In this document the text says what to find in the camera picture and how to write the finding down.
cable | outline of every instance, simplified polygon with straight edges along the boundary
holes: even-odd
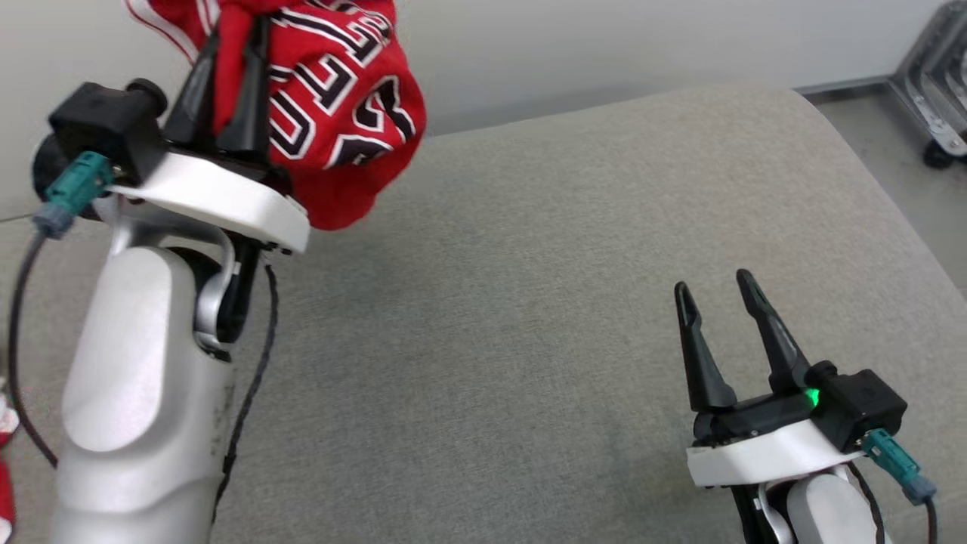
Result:
[[[219,493],[215,498],[216,509],[218,509],[219,502],[221,502],[221,496],[228,489],[228,482],[232,477],[232,469],[235,467],[235,459],[238,457],[238,445],[242,439],[242,428],[245,426],[246,418],[249,417],[251,405],[255,401],[258,388],[262,385],[262,378],[265,376],[265,371],[269,368],[269,355],[272,353],[272,346],[276,342],[276,327],[278,326],[278,282],[276,280],[276,273],[273,272],[270,264],[265,265],[265,275],[269,278],[269,295],[272,300],[269,309],[269,328],[265,334],[265,346],[262,348],[262,357],[259,359],[258,366],[255,368],[255,377],[251,379],[249,391],[246,392],[242,407],[239,408],[239,415],[235,419],[235,427],[232,429],[232,437],[228,442],[228,453],[225,454],[225,461],[222,465],[222,471],[225,477],[221,481]]]
[[[873,490],[869,489],[866,478],[863,477],[856,465],[850,462],[847,467],[849,467],[850,472],[853,472],[856,481],[860,483],[860,491],[866,497],[866,502],[869,502],[869,512],[873,515],[873,524],[876,525],[876,544],[885,544],[887,533],[883,529],[883,514],[880,512],[880,504],[876,501]]]
[[[937,505],[933,497],[923,502],[926,506],[926,541],[928,544],[940,542],[940,524],[937,520]]]
[[[7,333],[7,380],[10,382],[10,397],[14,405],[14,410],[20,416],[20,425],[27,433],[27,436],[37,445],[37,449],[41,450],[41,454],[44,455],[50,465],[57,468],[57,456],[54,455],[53,450],[50,449],[50,446],[41,437],[40,432],[34,427],[34,422],[27,415],[27,408],[23,404],[23,396],[20,393],[20,374],[17,370],[20,311],[23,309],[23,295],[27,290],[27,279],[30,277],[30,272],[33,270],[34,263],[37,261],[37,255],[41,252],[41,248],[44,246],[46,239],[46,232],[38,230],[37,234],[34,235],[34,239],[30,242],[30,248],[27,250],[27,255],[24,256],[23,262],[20,264],[20,271],[16,276],[14,300],[10,305],[10,322],[8,323]]]

gray floor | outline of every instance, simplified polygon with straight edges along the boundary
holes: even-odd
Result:
[[[937,171],[921,161],[927,143],[885,87],[810,100],[853,147],[930,251],[967,296],[967,165]]]

teal connector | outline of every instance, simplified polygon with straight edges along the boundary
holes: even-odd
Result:
[[[114,185],[111,162],[85,151],[47,188],[47,203],[34,215],[34,224],[50,238],[60,239],[95,198]]]
[[[870,431],[861,443],[863,451],[896,480],[903,494],[914,505],[923,504],[937,494],[933,482],[920,476],[920,465],[883,429]]]

wall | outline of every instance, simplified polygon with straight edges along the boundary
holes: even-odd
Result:
[[[942,0],[397,0],[443,134],[729,80],[804,87],[891,73]],[[44,119],[84,80],[169,97],[188,64],[123,0],[20,0],[0,19],[0,220],[30,213]]]

